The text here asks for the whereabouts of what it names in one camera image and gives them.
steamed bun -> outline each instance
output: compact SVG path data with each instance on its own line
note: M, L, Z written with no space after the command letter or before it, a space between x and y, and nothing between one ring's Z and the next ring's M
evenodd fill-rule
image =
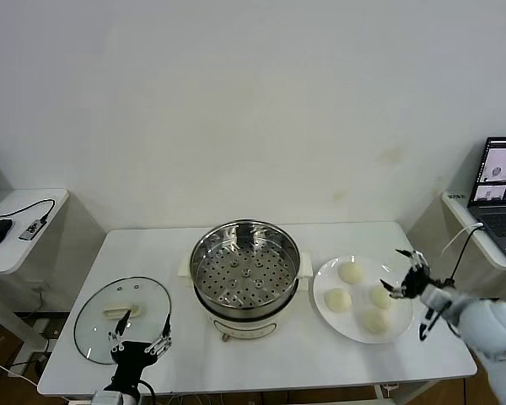
M386 291L382 285L375 285L369 293L369 298L371 302L381 310L390 308L392 298L390 297L390 293Z
M363 280L363 268L358 263L347 262L339 267L339 277L347 284L357 284Z
M373 308L362 314L362 324L371 333L380 335L390 328L390 319L382 310Z
M331 289L324 294L324 301L334 312L347 312L353 306L353 299L344 289Z

pot handle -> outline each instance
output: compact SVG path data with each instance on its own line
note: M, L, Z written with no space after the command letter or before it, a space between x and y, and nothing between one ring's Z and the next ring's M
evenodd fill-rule
M300 269L298 270L298 278L306 277L313 277L313 265L311 264L310 254L302 251L300 253Z
M190 287L193 285L193 280L191 280L191 275L189 274L189 257L186 256L182 260L180 264L180 268L178 269L178 276L187 278L187 285Z

glass lid rim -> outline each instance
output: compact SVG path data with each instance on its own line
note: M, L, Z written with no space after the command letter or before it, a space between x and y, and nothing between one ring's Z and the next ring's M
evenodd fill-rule
M169 314L167 314L167 315L170 315L172 313L172 300L170 299L169 291L167 291L167 289L165 288L165 286L163 286L163 284L161 284L158 280L154 280L153 278L146 277L146 276L131 276L131 277L118 278L118 279L112 281L111 283L108 283L107 285L104 285L103 287L101 287L100 289L98 289L95 293L93 293L92 296L83 304L83 307L81 308L81 310L77 314L77 319L75 319L75 324L73 325L73 342L75 343L75 347L77 348L77 351L79 351L81 353L81 355L83 356L84 359L89 360L89 361L91 361L93 363L96 363L98 365L113 365L114 364L114 363L102 363L100 361L96 361L94 359L90 359L90 358L86 357L86 355L83 353L83 350L78 346L77 339L75 338L75 334L76 334L75 332L77 331L78 319L80 318L81 314L83 313L84 308L86 308L86 305L88 305L89 302L93 298L95 298L95 296L97 294L99 294L101 291L103 291L107 287L110 287L112 284L119 283L120 281L131 280L131 279L134 279L134 278L144 278L146 280L153 281L159 287L161 287L163 289L163 291L167 294L167 298L169 299Z

laptop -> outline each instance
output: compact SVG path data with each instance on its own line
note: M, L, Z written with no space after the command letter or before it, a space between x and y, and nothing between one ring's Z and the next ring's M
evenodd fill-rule
M506 255L506 138L488 138L469 211Z

white robotic arm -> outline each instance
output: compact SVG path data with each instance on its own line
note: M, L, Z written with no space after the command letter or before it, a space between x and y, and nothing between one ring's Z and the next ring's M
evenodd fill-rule
M420 252L399 252L409 257L412 264L401 287L396 289L380 281L393 298L419 296L428 307L420 326L420 339L427 338L442 316L452 332L476 353L488 373L493 392L506 405L506 302L459 293L453 288L453 279L439 282L429 277L429 266Z
M109 332L109 341L112 349L110 355L118 364L111 383L95 393L90 405L138 405L141 399L137 389L139 383L147 385L153 394L152 388L141 380L145 367L153 365L163 356L172 345L170 337L170 314L159 337L151 342L123 341L121 336L126 328L131 311L128 311L118 321L114 332Z

